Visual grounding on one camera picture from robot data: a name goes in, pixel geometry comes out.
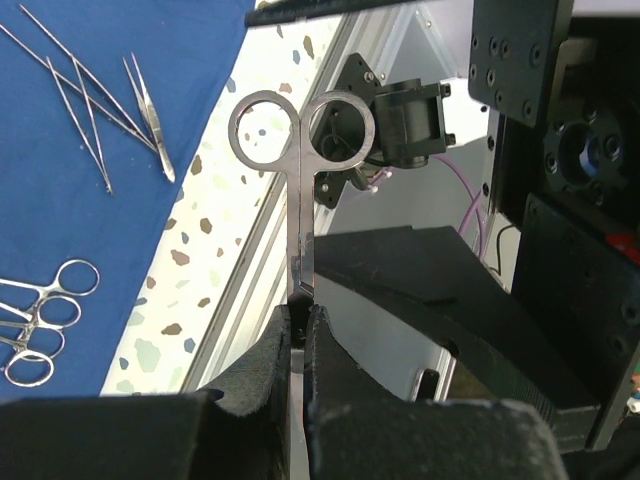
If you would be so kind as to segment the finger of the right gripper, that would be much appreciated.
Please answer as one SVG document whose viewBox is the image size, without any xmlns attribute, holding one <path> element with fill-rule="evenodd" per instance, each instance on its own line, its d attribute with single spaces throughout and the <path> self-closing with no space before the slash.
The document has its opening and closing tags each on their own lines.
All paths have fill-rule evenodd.
<svg viewBox="0 0 640 480">
<path fill-rule="evenodd" d="M 534 406 L 558 442 L 587 442 L 598 401 L 453 228 L 321 236 L 315 272 L 448 349 L 494 397 Z"/>
<path fill-rule="evenodd" d="M 247 28 L 295 23 L 302 20 L 356 13 L 410 3 L 410 0 L 285 0 L 256 7 L 245 15 Z"/>
</svg>

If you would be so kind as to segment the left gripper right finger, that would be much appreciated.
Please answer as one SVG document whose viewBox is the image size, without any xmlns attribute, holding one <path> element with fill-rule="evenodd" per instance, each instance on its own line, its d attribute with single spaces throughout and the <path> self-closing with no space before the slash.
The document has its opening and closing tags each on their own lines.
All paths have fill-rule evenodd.
<svg viewBox="0 0 640 480">
<path fill-rule="evenodd" d="M 312 308 L 304 431 L 314 479 L 564 479 L 537 411 L 515 401 L 404 401 L 337 342 Z"/>
</svg>

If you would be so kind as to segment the steel scissors with ring handles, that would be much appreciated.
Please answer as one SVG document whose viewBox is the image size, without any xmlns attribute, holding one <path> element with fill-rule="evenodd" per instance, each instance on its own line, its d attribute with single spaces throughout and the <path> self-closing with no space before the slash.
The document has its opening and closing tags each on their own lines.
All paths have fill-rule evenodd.
<svg viewBox="0 0 640 480">
<path fill-rule="evenodd" d="M 341 102 L 358 111 L 363 120 L 364 137 L 360 149 L 350 158 L 337 162 L 319 154 L 311 141 L 311 124 L 315 114 L 331 102 Z M 239 127 L 247 111 L 260 103 L 279 106 L 287 114 L 291 132 L 281 155 L 269 163 L 251 159 L 240 146 Z M 290 475 L 291 410 L 303 402 L 291 399 L 292 359 L 302 357 L 305 350 L 307 325 L 314 307 L 314 219 L 315 176 L 320 172 L 345 171 L 364 162 L 375 137 L 375 122 L 367 104 L 358 96 L 340 90 L 322 93 L 302 112 L 282 95 L 261 90 L 244 97 L 234 108 L 228 125 L 229 143 L 236 157 L 253 170 L 276 172 L 286 177 L 286 269 L 289 346 L 285 349 L 285 420 L 279 428 L 284 456 L 284 477 Z"/>
</svg>

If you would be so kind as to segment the blue surgical cloth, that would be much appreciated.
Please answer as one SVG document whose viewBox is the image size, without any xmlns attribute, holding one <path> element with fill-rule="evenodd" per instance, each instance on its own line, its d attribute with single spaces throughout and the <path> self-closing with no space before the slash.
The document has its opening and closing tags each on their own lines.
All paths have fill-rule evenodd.
<svg viewBox="0 0 640 480">
<path fill-rule="evenodd" d="M 179 193 L 156 155 L 53 78 L 78 58 L 130 112 L 121 60 L 134 53 L 171 161 L 184 177 L 244 40 L 250 1 L 5 1 L 1 20 L 1 275 L 49 283 L 66 260 L 90 261 L 98 288 L 81 302 L 52 378 L 3 382 L 3 399 L 96 396 Z"/>
</svg>

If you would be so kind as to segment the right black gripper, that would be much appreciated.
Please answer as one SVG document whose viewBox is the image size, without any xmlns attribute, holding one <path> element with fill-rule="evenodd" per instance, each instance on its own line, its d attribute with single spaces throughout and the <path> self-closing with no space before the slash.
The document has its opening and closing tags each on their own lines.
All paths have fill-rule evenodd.
<svg viewBox="0 0 640 480">
<path fill-rule="evenodd" d="M 470 96 L 490 107 L 492 207 L 521 233 L 541 415 L 602 450 L 639 362 L 639 5 L 477 1 Z"/>
</svg>

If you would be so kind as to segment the steel forceps with ring handles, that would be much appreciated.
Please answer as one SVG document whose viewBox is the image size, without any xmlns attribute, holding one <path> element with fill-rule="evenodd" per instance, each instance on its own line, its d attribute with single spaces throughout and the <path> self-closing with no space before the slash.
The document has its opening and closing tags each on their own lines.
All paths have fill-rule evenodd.
<svg viewBox="0 0 640 480">
<path fill-rule="evenodd" d="M 71 269 L 81 266 L 91 272 L 92 283 L 85 289 L 73 290 L 64 282 L 64 276 Z M 21 310 L 5 302 L 1 303 L 1 309 L 13 315 L 23 318 L 25 321 L 34 323 L 38 327 L 52 330 L 62 330 L 75 325 L 82 317 L 82 308 L 76 297 L 91 295 L 99 286 L 101 274 L 98 268 L 90 261 L 74 258 L 66 260 L 57 269 L 53 279 L 46 285 L 38 285 L 28 282 L 1 279 L 2 286 L 15 287 L 23 290 L 31 290 L 37 293 L 37 298 L 26 310 Z M 54 323 L 47 320 L 43 315 L 44 306 L 52 301 L 64 301 L 73 307 L 74 316 L 67 323 Z"/>
</svg>

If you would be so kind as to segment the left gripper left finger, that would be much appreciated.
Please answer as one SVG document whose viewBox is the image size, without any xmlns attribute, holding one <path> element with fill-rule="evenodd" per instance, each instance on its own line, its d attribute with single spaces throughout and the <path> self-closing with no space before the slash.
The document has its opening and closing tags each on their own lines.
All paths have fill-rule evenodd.
<svg viewBox="0 0 640 480">
<path fill-rule="evenodd" d="M 12 401 L 4 479 L 286 479 L 290 315 L 190 393 Z"/>
</svg>

